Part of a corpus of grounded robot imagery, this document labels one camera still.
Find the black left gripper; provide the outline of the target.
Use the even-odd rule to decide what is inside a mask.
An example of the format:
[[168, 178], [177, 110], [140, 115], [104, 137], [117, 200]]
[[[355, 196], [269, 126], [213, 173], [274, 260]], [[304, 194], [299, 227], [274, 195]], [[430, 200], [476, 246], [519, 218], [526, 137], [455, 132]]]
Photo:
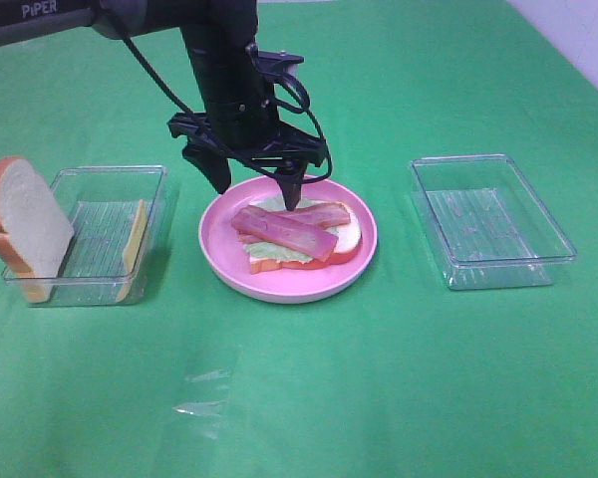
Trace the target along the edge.
[[[278, 110], [307, 115], [317, 134], [284, 121]], [[218, 194], [231, 184], [228, 161], [235, 159], [261, 174], [274, 168], [285, 209], [300, 199], [304, 166], [328, 162], [328, 146], [310, 110], [310, 97], [298, 80], [264, 78], [263, 93], [234, 103], [215, 103], [204, 113], [177, 113], [168, 122], [170, 134], [187, 138], [183, 158], [195, 166]]]

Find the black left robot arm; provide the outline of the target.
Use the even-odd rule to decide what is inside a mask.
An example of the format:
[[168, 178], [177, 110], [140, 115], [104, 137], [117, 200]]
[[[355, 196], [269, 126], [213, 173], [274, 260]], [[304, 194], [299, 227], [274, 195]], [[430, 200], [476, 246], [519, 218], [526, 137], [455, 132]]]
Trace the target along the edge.
[[[90, 27], [125, 43], [178, 106], [170, 134], [187, 139], [182, 156], [217, 193], [231, 184], [229, 160], [272, 178], [286, 209], [296, 208], [308, 166], [330, 166], [321, 130], [309, 134], [279, 112], [309, 115], [310, 97], [293, 70], [300, 56], [266, 52], [256, 43], [254, 1], [0, 1], [0, 47]], [[157, 74], [133, 39], [180, 31], [205, 110], [194, 112]]]

